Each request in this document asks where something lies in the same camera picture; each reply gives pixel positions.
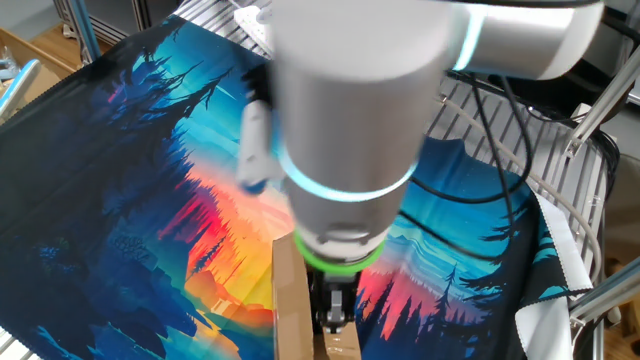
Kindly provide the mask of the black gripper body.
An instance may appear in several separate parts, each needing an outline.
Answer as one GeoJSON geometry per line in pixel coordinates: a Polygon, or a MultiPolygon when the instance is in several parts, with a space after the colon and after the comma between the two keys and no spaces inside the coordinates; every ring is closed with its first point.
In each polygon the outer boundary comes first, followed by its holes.
{"type": "Polygon", "coordinates": [[[355,321],[360,278],[360,272],[351,275],[332,275],[317,269],[307,271],[312,327],[314,308],[322,308],[326,311],[324,330],[327,330],[327,312],[332,307],[342,308],[346,317],[345,326],[355,321]]]}

